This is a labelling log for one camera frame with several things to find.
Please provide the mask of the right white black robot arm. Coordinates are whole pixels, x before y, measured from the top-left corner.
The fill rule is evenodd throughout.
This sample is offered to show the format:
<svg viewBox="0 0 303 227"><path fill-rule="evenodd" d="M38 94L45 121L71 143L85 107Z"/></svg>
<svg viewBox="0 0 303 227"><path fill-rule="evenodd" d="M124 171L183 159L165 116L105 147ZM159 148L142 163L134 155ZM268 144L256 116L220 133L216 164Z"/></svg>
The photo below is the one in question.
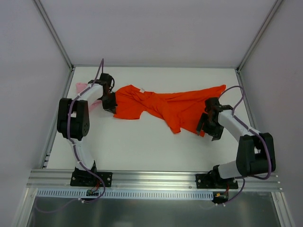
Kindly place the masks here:
<svg viewBox="0 0 303 227"><path fill-rule="evenodd" d="M224 130L238 142L236 159L216 165L206 174L196 174L197 188L237 189L237 179L268 179L276 169L272 135L246 125L234 114L233 107L220 104L217 97L207 99L205 111L196 128L197 133L204 132L212 140L220 140Z"/></svg>

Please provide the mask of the orange t shirt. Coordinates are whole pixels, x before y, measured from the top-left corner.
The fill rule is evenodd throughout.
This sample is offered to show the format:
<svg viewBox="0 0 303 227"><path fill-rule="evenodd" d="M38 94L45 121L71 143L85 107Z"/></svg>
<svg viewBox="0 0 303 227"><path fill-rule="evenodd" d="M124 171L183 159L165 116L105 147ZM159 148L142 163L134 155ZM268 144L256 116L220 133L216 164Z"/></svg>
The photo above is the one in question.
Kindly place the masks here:
<svg viewBox="0 0 303 227"><path fill-rule="evenodd" d="M133 85L127 85L116 91L116 113L114 117L124 120L138 120L143 112L165 121L174 134L185 129L196 133L202 113L205 112L205 100L219 97L226 85L177 93L155 93L141 91Z"/></svg>

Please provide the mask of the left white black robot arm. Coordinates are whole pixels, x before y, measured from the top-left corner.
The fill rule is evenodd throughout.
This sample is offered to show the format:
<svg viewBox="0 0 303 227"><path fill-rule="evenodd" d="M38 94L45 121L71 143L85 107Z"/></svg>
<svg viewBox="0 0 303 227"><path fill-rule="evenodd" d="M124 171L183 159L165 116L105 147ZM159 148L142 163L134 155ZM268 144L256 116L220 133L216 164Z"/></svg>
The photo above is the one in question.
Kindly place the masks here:
<svg viewBox="0 0 303 227"><path fill-rule="evenodd" d="M112 91L114 85L115 80L111 75L101 73L98 79L91 80L74 99L62 98L59 102L57 131L67 139L76 161L71 186L111 187L112 173L97 170L96 161L92 157L85 137L90 128L89 107L94 102L101 101L105 111L116 113L116 96Z"/></svg>

